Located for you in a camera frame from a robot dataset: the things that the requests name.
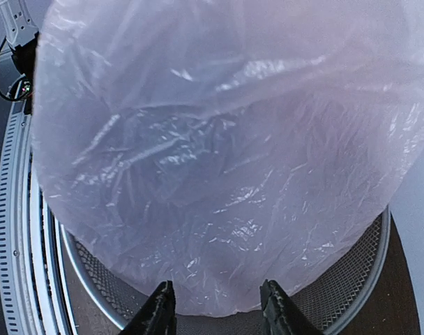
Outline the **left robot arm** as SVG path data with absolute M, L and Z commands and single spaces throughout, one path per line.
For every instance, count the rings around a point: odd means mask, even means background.
M 30 115 L 39 29 L 32 20 L 25 1 L 0 1 L 0 15 L 5 28 L 0 54 L 8 46 L 13 64 L 21 75 L 7 94 L 0 90 L 0 97 L 11 103 L 23 102 L 24 114 Z

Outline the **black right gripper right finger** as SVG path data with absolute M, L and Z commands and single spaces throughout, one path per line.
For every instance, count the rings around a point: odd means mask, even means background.
M 324 334 L 305 317 L 277 281 L 265 280 L 259 291 L 263 317 L 263 334 Z

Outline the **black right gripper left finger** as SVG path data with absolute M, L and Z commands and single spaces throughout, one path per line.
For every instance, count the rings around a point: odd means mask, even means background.
M 175 309 L 173 283 L 163 281 L 119 335 L 175 335 Z

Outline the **grey mesh trash bin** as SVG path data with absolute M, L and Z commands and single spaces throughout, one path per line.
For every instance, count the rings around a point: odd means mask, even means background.
M 292 299 L 305 317 L 324 334 L 339 334 L 358 314 L 381 275 L 391 231 L 385 209 L 354 246 L 315 282 Z M 61 231 L 66 254 L 85 291 L 90 310 L 76 312 L 77 320 L 92 318 L 116 332 L 125 327 L 146 296 L 113 275 L 71 234 Z M 259 310 L 225 318 L 177 318 L 178 334 L 261 334 Z

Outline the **pink plastic trash bag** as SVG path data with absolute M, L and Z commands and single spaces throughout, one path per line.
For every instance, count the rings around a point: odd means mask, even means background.
M 33 166 L 54 216 L 143 294 L 222 317 L 294 294 L 424 147 L 424 1 L 53 1 Z

